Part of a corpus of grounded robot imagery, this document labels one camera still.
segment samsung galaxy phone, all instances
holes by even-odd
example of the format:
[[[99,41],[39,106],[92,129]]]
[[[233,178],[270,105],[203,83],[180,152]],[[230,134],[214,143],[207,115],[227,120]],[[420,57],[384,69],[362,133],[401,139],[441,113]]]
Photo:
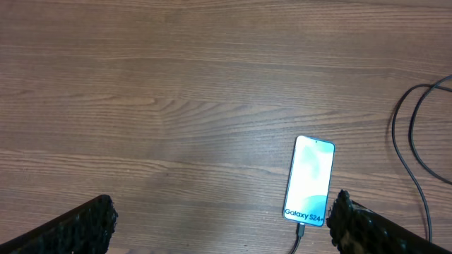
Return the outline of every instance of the samsung galaxy phone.
[[[333,143],[299,136],[295,142],[292,169],[285,196],[284,218],[322,226],[335,146]]]

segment smartphone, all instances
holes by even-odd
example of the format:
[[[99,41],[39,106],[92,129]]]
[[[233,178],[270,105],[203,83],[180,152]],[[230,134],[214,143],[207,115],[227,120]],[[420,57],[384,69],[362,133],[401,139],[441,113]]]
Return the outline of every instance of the smartphone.
[[[323,226],[334,150],[331,142],[297,137],[282,211],[284,218]]]

